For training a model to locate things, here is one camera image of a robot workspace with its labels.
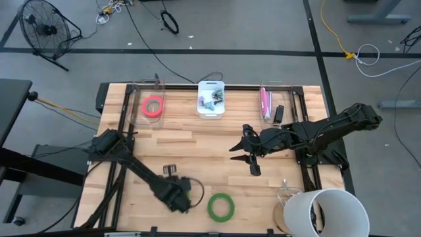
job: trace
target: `yellow cable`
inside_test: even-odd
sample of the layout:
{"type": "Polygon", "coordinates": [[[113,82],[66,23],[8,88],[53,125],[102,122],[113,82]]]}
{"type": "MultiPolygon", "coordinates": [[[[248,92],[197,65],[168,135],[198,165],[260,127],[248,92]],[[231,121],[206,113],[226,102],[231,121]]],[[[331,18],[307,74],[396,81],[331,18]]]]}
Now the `yellow cable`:
{"type": "Polygon", "coordinates": [[[85,122],[88,122],[88,123],[91,123],[91,124],[95,124],[95,125],[98,125],[98,124],[99,124],[98,122],[91,121],[91,120],[86,119],[86,118],[82,118],[81,116],[79,116],[79,115],[77,115],[77,114],[73,113],[72,111],[69,111],[69,110],[67,110],[67,109],[65,109],[65,108],[63,108],[63,107],[61,107],[60,105],[56,105],[56,104],[54,104],[53,102],[50,102],[50,101],[48,101],[48,100],[44,100],[44,99],[40,99],[40,98],[37,98],[37,100],[38,100],[39,102],[41,102],[41,103],[44,103],[44,104],[50,105],[50,106],[55,107],[55,108],[58,108],[58,109],[61,109],[62,111],[66,112],[66,113],[68,113],[69,115],[72,115],[73,117],[76,117],[76,118],[78,118],[78,119],[80,119],[80,120],[82,120],[82,121],[85,121],[85,122]]]}
{"type": "Polygon", "coordinates": [[[328,24],[326,23],[326,21],[324,20],[324,17],[323,17],[323,8],[324,8],[324,3],[326,2],[326,0],[323,0],[323,3],[322,3],[322,7],[320,8],[320,17],[322,18],[322,22],[323,22],[323,25],[334,35],[334,36],[336,36],[336,39],[337,39],[337,43],[339,44],[339,46],[340,46],[340,48],[342,49],[342,51],[345,53],[345,56],[346,56],[346,58],[347,59],[352,59],[354,56],[355,56],[355,54],[354,53],[350,53],[350,52],[348,52],[348,51],[346,51],[344,48],[343,48],[343,46],[342,46],[342,43],[341,43],[341,40],[339,39],[339,36],[337,36],[337,34],[328,26],[328,24]]]}

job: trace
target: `gray floor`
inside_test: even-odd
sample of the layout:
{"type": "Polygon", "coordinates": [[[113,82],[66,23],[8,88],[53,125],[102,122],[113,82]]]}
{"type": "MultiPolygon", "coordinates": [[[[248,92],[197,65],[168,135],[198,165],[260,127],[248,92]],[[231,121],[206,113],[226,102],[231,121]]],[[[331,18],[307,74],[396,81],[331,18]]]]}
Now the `gray floor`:
{"type": "MultiPolygon", "coordinates": [[[[0,31],[11,23],[22,0],[0,1],[0,31]]],[[[95,29],[94,0],[51,0],[68,18],[82,28],[84,35],[95,29]]],[[[364,43],[372,43],[381,52],[393,53],[399,42],[421,22],[421,3],[403,1],[395,11],[411,14],[406,25],[359,26],[346,22],[347,14],[369,13],[378,3],[348,3],[327,0],[326,20],[341,36],[344,47],[356,51],[364,43]]],[[[151,10],[161,10],[159,2],[147,2],[151,10]]],[[[320,21],[321,0],[310,6],[322,51],[340,52],[335,38],[320,21]]],[[[131,8],[145,40],[157,49],[267,49],[312,51],[312,41],[303,2],[286,0],[177,0],[167,1],[168,10],[180,25],[180,35],[160,30],[159,22],[137,4],[131,8]]],[[[28,48],[17,26],[6,47],[28,48]]],[[[99,26],[91,39],[78,42],[75,48],[145,49],[126,14],[112,15],[110,22],[99,26]]],[[[412,53],[421,53],[421,44],[412,53]]],[[[212,71],[224,73],[227,84],[258,84],[262,79],[282,80],[291,85],[322,85],[315,57],[268,55],[159,55],[171,69],[198,80],[212,71]]],[[[65,107],[95,113],[95,94],[99,83],[150,78],[158,72],[166,83],[184,82],[163,68],[152,55],[136,54],[68,54],[59,61],[70,69],[65,72],[31,54],[0,53],[0,78],[27,79],[40,97],[65,107]]],[[[371,74],[415,61],[415,59],[382,59],[378,65],[365,68],[371,74]]],[[[416,69],[412,66],[381,78],[361,75],[353,61],[324,58],[336,109],[361,102],[375,106],[378,101],[392,100],[406,78],[416,69]]],[[[420,99],[420,76],[415,76],[403,91],[402,99],[420,99]]],[[[420,169],[397,141],[393,132],[392,111],[378,111],[382,125],[373,132],[356,132],[345,138],[351,162],[357,197],[368,211],[371,233],[386,236],[419,236],[421,217],[420,169]]],[[[421,151],[419,111],[398,111],[397,129],[416,156],[421,151]]],[[[36,144],[72,146],[91,139],[94,131],[34,104],[25,104],[5,144],[22,153],[32,152],[36,144]]],[[[10,199],[14,183],[0,187],[0,197],[10,199]]],[[[73,199],[26,197],[18,214],[28,224],[15,227],[0,224],[0,235],[37,232],[58,219],[73,204],[73,199]]],[[[8,201],[0,203],[3,216],[8,201]]],[[[64,230],[71,218],[55,227],[64,230]]]]}

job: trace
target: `electric fan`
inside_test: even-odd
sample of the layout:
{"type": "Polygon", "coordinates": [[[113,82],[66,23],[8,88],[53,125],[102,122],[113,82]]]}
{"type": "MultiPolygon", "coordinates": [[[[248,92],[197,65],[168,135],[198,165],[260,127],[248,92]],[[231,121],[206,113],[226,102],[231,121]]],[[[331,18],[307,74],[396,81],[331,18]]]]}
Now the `electric fan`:
{"type": "Polygon", "coordinates": [[[56,60],[70,51],[73,41],[82,38],[80,28],[44,0],[25,1],[18,15],[20,29],[34,50],[33,54],[68,71],[56,60]],[[77,36],[71,36],[67,22],[79,31],[77,36]]]}

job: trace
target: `wooden tabletop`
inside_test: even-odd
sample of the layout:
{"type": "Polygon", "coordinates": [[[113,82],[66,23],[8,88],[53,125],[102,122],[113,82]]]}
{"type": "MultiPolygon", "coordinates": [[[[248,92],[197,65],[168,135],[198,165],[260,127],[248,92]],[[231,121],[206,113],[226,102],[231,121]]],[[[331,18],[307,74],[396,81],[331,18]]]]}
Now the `wooden tabletop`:
{"type": "MultiPolygon", "coordinates": [[[[117,129],[125,89],[125,84],[110,84],[98,134],[108,128],[117,129]]],[[[309,120],[326,118],[320,87],[303,86],[303,89],[309,120]]],[[[142,179],[128,171],[118,230],[149,231],[157,226],[158,231],[163,232],[266,233],[268,228],[280,232],[272,220],[273,208],[278,203],[276,190],[283,179],[289,186],[303,190],[294,151],[281,151],[259,159],[261,176],[251,176],[244,162],[231,161],[230,157],[244,154],[244,151],[228,151],[240,141],[242,125],[247,123],[260,131],[259,94],[258,91],[227,90],[225,97],[224,117],[202,120],[196,111],[197,91],[166,90],[162,128],[135,127],[139,134],[135,135],[134,155],[140,161],[157,174],[162,174],[163,165],[177,164],[177,175],[200,180],[205,185],[205,196],[189,213],[172,213],[153,196],[142,179]],[[209,198],[220,192],[230,195],[235,203],[235,213],[225,223],[213,221],[207,213],[209,198]]],[[[288,94],[274,95],[274,103],[285,106],[283,123],[292,122],[288,94]]],[[[109,167],[109,163],[103,163],[86,178],[75,226],[83,224],[102,200],[109,167]]],[[[319,165],[319,170],[323,188],[343,188],[336,166],[319,165]]],[[[195,203],[201,189],[194,181],[192,186],[190,196],[195,203]]],[[[217,214],[223,214],[225,208],[225,203],[214,205],[217,214]]],[[[107,217],[108,225],[110,213],[112,208],[107,217]]]]}

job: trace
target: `red tape roll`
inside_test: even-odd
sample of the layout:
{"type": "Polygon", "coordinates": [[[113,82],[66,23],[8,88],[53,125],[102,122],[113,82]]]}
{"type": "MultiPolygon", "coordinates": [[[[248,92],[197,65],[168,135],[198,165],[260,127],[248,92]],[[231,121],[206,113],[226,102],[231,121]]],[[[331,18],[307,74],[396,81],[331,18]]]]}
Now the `red tape roll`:
{"type": "Polygon", "coordinates": [[[152,95],[149,96],[148,98],[146,98],[143,103],[142,103],[142,112],[146,117],[149,118],[157,118],[162,114],[162,107],[163,107],[163,103],[164,101],[162,100],[161,97],[157,96],[157,95],[152,95]],[[157,111],[151,112],[147,110],[147,106],[152,103],[152,102],[157,102],[159,103],[159,108],[157,111]]]}

